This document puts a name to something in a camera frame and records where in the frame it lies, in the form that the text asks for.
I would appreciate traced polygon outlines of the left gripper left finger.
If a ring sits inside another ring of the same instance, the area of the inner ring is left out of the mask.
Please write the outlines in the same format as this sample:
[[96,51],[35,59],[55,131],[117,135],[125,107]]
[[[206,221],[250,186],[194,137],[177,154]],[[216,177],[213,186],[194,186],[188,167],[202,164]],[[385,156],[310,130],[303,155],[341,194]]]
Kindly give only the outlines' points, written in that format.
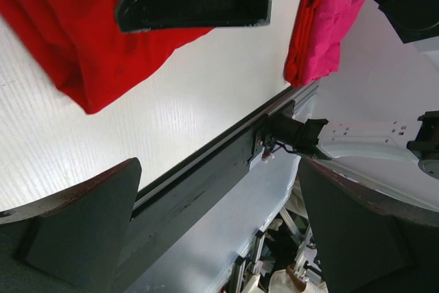
[[2,292],[110,292],[141,178],[128,159],[1,212]]

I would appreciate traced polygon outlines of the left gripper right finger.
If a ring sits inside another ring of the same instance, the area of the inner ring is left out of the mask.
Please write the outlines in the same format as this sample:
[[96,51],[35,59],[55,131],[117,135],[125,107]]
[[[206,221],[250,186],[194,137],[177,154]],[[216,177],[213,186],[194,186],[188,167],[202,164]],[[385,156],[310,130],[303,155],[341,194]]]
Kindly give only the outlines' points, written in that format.
[[330,292],[437,292],[438,213],[401,202],[313,161],[298,168]]

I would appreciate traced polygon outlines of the red t shirt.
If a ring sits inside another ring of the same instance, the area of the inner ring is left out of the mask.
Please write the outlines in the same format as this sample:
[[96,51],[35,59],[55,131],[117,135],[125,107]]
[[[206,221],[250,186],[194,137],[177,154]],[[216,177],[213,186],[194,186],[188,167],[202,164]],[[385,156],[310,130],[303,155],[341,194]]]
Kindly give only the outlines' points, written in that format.
[[284,78],[292,87],[302,84],[311,28],[321,0],[300,0],[284,66]]
[[123,34],[115,0],[1,0],[1,15],[56,88],[94,114],[206,28]]

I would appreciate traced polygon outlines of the pink t shirt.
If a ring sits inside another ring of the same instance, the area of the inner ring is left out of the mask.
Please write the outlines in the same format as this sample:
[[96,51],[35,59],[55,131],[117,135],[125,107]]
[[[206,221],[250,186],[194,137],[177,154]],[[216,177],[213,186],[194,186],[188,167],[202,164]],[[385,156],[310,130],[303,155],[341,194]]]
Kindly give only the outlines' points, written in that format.
[[365,0],[320,0],[314,12],[300,82],[327,77],[339,70],[341,43],[357,20]]

